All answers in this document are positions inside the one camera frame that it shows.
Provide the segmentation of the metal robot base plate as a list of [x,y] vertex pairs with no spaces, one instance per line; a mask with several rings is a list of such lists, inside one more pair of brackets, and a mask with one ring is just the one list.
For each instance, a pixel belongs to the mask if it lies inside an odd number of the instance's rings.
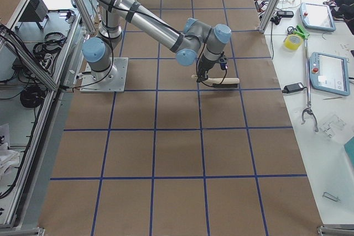
[[113,61],[112,68],[109,67],[104,72],[94,72],[91,70],[89,63],[86,63],[85,71],[88,71],[89,74],[83,76],[80,92],[124,92],[129,58],[114,57],[110,60]]

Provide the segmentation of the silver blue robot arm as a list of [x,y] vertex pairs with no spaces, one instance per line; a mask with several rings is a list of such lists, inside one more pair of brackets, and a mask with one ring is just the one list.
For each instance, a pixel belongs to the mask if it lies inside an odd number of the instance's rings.
[[209,70],[215,64],[227,70],[224,48],[232,32],[225,24],[210,26],[197,19],[189,18],[183,32],[179,32],[158,18],[136,0],[97,0],[108,15],[117,15],[126,22],[147,33],[153,39],[175,53],[176,60],[183,66],[196,64],[196,82],[211,87],[237,86],[238,78],[209,78]]

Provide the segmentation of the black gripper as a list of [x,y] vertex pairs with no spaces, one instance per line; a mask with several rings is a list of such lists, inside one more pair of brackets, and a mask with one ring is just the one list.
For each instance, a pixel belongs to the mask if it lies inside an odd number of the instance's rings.
[[218,60],[209,60],[205,56],[202,56],[197,64],[197,80],[196,82],[204,82],[208,80],[207,72],[214,67]]

